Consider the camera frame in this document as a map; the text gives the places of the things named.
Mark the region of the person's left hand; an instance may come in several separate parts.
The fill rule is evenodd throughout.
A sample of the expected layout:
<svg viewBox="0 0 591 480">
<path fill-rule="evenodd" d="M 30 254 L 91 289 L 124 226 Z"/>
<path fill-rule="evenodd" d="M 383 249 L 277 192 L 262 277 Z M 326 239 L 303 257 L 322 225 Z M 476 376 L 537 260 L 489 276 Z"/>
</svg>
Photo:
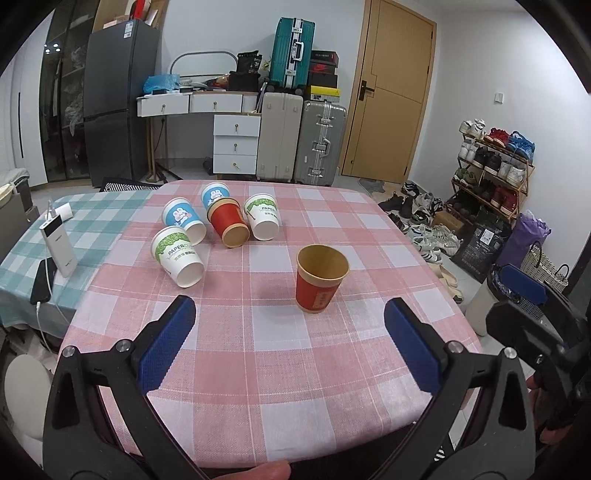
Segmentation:
<svg viewBox="0 0 591 480">
<path fill-rule="evenodd" d="M 288 480 L 290 479 L 290 463 L 273 461 L 256 466 L 252 469 L 225 474 L 215 480 Z"/>
</svg>

